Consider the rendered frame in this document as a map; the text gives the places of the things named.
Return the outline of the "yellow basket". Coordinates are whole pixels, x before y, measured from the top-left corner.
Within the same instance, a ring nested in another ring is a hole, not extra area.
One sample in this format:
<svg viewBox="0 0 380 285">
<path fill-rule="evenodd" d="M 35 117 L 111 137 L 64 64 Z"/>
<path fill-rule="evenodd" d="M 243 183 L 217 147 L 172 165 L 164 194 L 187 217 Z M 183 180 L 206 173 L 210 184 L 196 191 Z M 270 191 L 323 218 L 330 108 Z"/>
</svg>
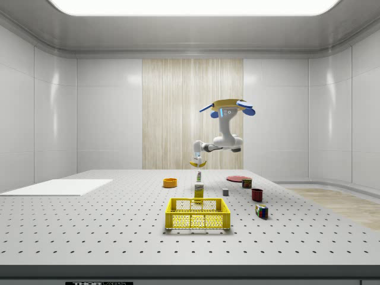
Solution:
<svg viewBox="0 0 380 285">
<path fill-rule="evenodd" d="M 230 210 L 222 198 L 171 198 L 167 229 L 229 229 Z"/>
</svg>

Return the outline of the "white board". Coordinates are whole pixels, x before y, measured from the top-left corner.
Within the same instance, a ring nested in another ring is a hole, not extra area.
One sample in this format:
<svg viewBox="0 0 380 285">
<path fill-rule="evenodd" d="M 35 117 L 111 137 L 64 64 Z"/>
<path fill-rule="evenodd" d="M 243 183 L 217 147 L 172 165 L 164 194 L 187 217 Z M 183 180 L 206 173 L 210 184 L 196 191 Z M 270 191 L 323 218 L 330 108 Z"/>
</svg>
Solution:
<svg viewBox="0 0 380 285">
<path fill-rule="evenodd" d="M 112 179 L 52 179 L 27 187 L 1 193 L 0 196 L 83 196 Z"/>
</svg>

